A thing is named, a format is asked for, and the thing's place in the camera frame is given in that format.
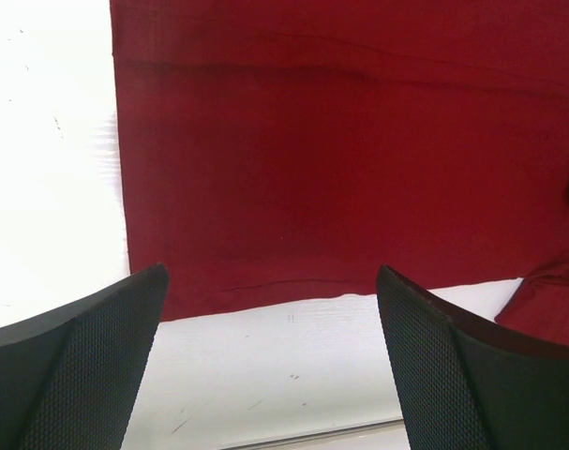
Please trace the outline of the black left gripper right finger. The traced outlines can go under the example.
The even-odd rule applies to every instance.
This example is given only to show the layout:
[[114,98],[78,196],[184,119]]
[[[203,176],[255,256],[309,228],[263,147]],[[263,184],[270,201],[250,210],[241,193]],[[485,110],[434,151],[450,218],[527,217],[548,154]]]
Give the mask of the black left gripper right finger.
[[386,265],[376,285],[412,449],[569,449],[569,347],[497,325]]

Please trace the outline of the dark red t shirt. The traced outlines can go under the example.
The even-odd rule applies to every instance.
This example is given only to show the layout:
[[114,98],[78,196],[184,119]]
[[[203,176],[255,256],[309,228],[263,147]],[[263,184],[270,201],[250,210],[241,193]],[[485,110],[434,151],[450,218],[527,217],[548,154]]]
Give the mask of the dark red t shirt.
[[569,1],[111,2],[130,266],[166,321],[521,280],[569,345]]

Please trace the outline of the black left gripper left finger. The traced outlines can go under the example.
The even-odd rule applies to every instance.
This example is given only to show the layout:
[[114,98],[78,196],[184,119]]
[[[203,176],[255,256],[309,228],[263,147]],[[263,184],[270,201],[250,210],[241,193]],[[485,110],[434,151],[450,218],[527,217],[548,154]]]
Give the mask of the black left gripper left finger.
[[118,449],[164,307],[153,265],[0,328],[0,449]]

